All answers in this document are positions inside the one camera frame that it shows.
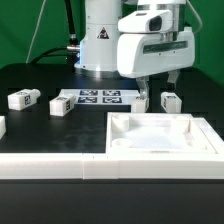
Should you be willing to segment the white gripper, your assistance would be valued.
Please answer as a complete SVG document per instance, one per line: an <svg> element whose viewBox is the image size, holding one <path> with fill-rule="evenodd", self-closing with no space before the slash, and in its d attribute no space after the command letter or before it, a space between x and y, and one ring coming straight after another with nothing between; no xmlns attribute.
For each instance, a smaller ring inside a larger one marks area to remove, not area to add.
<svg viewBox="0 0 224 224"><path fill-rule="evenodd" d="M185 27L175 41L161 41L160 34L123 34L117 46L117 69L121 76L138 78L140 98L149 97L148 75L168 72L168 83L175 84L179 69L195 60L192 29Z"/></svg>

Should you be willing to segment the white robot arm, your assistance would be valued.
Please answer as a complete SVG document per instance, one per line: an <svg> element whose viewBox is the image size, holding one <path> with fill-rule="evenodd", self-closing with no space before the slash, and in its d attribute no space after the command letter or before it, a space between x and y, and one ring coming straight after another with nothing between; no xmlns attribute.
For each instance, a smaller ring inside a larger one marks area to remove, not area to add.
<svg viewBox="0 0 224 224"><path fill-rule="evenodd" d="M148 77L193 65L195 40L184 25L187 0L84 0L86 32L77 69L94 78L119 74L134 78L140 97L149 94Z"/></svg>

